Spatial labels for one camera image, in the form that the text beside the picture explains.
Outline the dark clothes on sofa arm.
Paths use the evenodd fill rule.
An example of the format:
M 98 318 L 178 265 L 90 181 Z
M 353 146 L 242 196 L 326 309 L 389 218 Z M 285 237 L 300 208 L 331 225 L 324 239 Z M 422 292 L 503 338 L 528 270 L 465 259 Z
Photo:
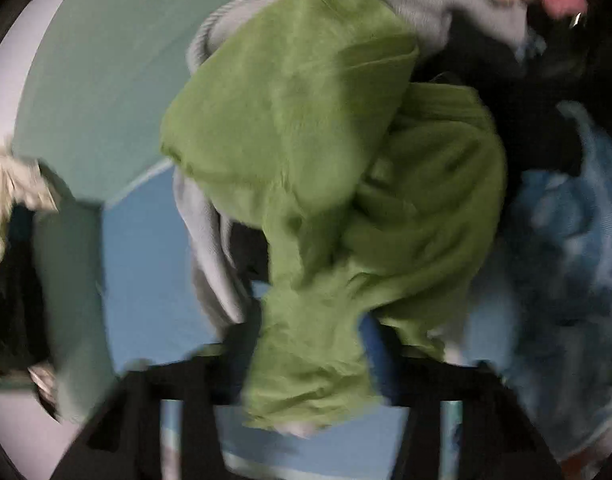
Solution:
M 35 268 L 34 225 L 32 210 L 13 206 L 0 260 L 0 375 L 51 358 L 44 292 Z

